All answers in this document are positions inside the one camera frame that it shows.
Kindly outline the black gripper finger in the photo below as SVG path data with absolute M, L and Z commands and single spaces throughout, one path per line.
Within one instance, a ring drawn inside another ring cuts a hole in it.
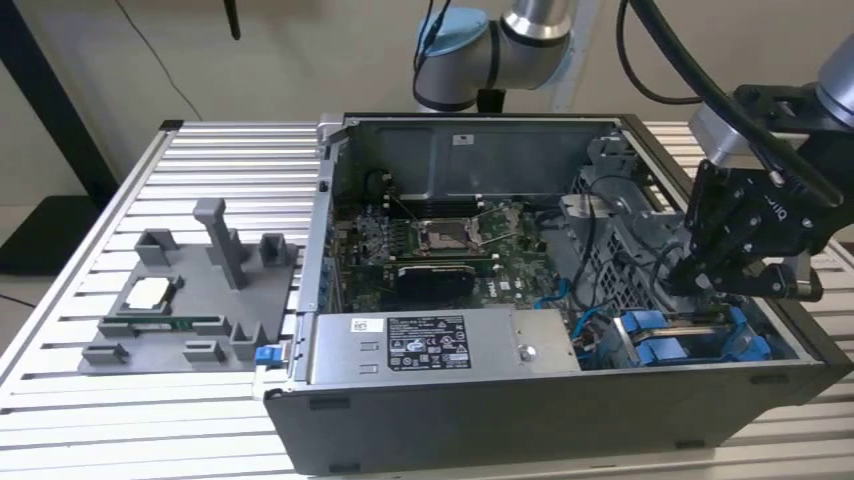
M 689 251 L 669 273 L 670 294 L 697 295 L 703 289 L 697 283 L 701 276 L 715 290 L 735 290 L 750 260 L 743 245 L 761 223 L 746 173 L 702 161 L 685 215 Z
M 823 286 L 810 257 L 785 257 L 782 262 L 757 262 L 723 275 L 723 291 L 730 294 L 795 301 L 819 301 Z

